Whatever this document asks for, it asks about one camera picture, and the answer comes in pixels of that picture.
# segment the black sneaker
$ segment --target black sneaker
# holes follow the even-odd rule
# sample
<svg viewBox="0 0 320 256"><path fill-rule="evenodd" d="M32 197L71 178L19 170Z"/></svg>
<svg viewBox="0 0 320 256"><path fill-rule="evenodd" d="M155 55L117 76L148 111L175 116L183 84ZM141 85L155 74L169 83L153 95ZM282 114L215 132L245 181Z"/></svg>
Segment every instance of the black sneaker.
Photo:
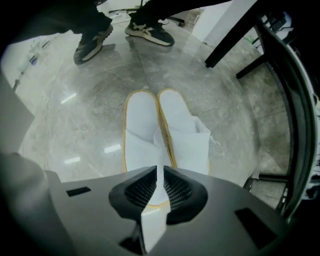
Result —
<svg viewBox="0 0 320 256"><path fill-rule="evenodd" d="M106 30L95 34L83 34L77 49L73 55L76 65L80 65L92 59L102 49L102 43L111 34L114 28L110 24Z"/></svg>
<svg viewBox="0 0 320 256"><path fill-rule="evenodd" d="M162 28L159 22L137 25L130 21L129 26L124 31L134 37L141 37L162 46L173 46L174 38Z"/></svg>

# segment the gray marble tile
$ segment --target gray marble tile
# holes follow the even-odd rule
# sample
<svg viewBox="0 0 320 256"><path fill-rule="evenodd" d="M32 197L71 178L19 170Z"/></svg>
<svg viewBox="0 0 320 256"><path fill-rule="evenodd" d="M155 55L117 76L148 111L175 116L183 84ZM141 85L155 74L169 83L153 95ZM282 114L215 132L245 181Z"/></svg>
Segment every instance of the gray marble tile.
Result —
<svg viewBox="0 0 320 256"><path fill-rule="evenodd" d="M257 118L256 124L261 140L274 136L283 136L283 140L286 140L285 135L290 133L286 111Z"/></svg>
<svg viewBox="0 0 320 256"><path fill-rule="evenodd" d="M63 61L53 56L48 66L28 70L17 89L35 115L23 141L24 156L57 172L63 182L123 172L122 151L105 154L104 148L122 145L124 102L147 81L137 52L115 31L102 51L81 66L73 63L77 38L56 48L60 58L66 54Z"/></svg>
<svg viewBox="0 0 320 256"><path fill-rule="evenodd" d="M175 45L162 47L126 36L127 25L115 24L102 51L80 66L73 63L80 37L65 33L52 42L46 61L25 72L16 93L35 115L20 149L25 157L57 172L63 182L119 174L122 151L105 154L104 148L122 143L126 97L142 88L157 94L170 87L211 130L213 176L242 186L257 168L279 167L273 157L283 149L270 148L273 142L263 144L273 162L259 162L264 158L256 118L281 110L282 99L269 99L276 95L268 87L270 74L262 68L256 77L235 77L258 56L252 45L242 39L215 68L206 68L213 48L185 29L165 25Z"/></svg>
<svg viewBox="0 0 320 256"><path fill-rule="evenodd" d="M260 140L262 148L268 153L284 173L288 171L290 143L285 135L271 136Z"/></svg>
<svg viewBox="0 0 320 256"><path fill-rule="evenodd" d="M205 67L211 47L181 28L165 28L176 39L173 47L128 38L137 49L149 89L155 94L164 88L182 93L191 113L211 131L211 175L243 186L259 158L259 134L248 98L230 78L233 71L225 60L217 68Z"/></svg>
<svg viewBox="0 0 320 256"><path fill-rule="evenodd" d="M240 79L256 118L285 111L278 86L265 64Z"/></svg>
<svg viewBox="0 0 320 256"><path fill-rule="evenodd" d="M259 161L256 170L261 174L276 175L285 175L288 172L288 169L281 168L272 155L268 154L262 146L259 148Z"/></svg>

